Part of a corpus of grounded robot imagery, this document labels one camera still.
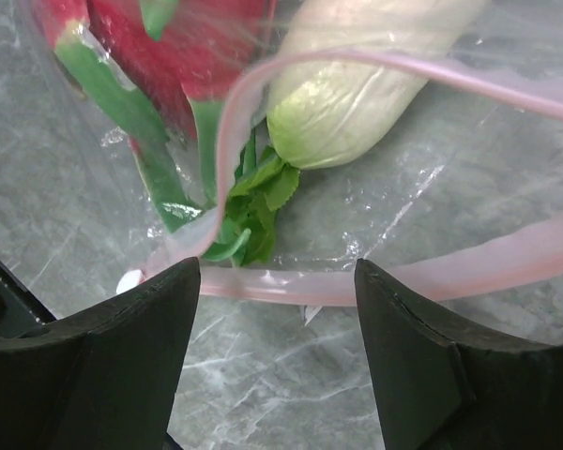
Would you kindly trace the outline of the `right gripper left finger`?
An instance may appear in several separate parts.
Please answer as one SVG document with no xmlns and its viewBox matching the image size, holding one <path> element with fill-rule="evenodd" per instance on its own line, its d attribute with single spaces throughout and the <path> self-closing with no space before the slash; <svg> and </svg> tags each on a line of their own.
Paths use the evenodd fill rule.
<svg viewBox="0 0 563 450">
<path fill-rule="evenodd" d="M 0 449 L 161 449 L 201 283 L 196 259 L 0 337 Z"/>
</svg>

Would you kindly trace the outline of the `fake white radish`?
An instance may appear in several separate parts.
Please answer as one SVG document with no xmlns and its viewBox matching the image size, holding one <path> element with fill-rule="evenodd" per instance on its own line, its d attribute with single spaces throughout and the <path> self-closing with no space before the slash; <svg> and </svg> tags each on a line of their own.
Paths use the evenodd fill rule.
<svg viewBox="0 0 563 450">
<path fill-rule="evenodd" d="M 290 22 L 279 55 L 355 47 L 440 59 L 487 7 L 484 1 L 307 1 Z M 312 250 L 317 237 L 341 239 L 343 252 L 325 255 L 335 262 L 382 243 L 406 210 L 403 195 L 393 189 L 389 211 L 374 214 L 371 195 L 349 188 L 343 166 L 353 164 L 357 177 L 368 175 L 369 152 L 388 137 L 425 85 L 420 76 L 340 60 L 284 69 L 267 88 L 270 144 L 257 153 L 253 133 L 241 134 L 244 169 L 205 258 L 235 266 L 269 262 L 277 239 L 288 236 L 293 225 L 286 219 L 277 228 L 278 212 L 312 170 L 329 170 L 326 187 L 344 198 L 334 206 L 315 206 L 297 241 Z"/>
</svg>

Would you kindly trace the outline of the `clear zip top bag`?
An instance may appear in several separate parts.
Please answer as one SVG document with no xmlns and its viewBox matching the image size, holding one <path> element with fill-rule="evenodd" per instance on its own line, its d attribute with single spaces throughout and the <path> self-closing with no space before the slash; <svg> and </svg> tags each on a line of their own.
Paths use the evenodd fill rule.
<svg viewBox="0 0 563 450">
<path fill-rule="evenodd" d="M 433 83 L 365 157 L 308 172 L 272 267 L 439 257 L 563 211 L 563 122 Z M 160 240 L 122 134 L 0 1 L 0 258 L 57 315 L 114 292 Z"/>
</svg>

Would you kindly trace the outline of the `fake red dragon fruit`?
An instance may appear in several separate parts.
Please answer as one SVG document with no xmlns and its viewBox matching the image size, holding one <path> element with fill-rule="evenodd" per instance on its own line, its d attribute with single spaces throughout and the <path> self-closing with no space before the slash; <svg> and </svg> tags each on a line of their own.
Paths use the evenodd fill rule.
<svg viewBox="0 0 563 450">
<path fill-rule="evenodd" d="M 221 104 L 268 39 L 272 1 L 34 1 L 40 33 L 64 74 L 128 136 L 165 229 L 200 209 L 168 152 L 174 136 L 199 144 L 214 182 Z"/>
</svg>

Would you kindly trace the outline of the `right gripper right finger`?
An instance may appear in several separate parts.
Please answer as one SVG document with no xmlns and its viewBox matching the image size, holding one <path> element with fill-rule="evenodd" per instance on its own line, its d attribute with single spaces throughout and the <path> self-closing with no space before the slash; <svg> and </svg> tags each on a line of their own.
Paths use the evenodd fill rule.
<svg viewBox="0 0 563 450">
<path fill-rule="evenodd" d="M 473 322 L 376 264 L 358 318 L 388 449 L 563 449 L 563 344 Z"/>
</svg>

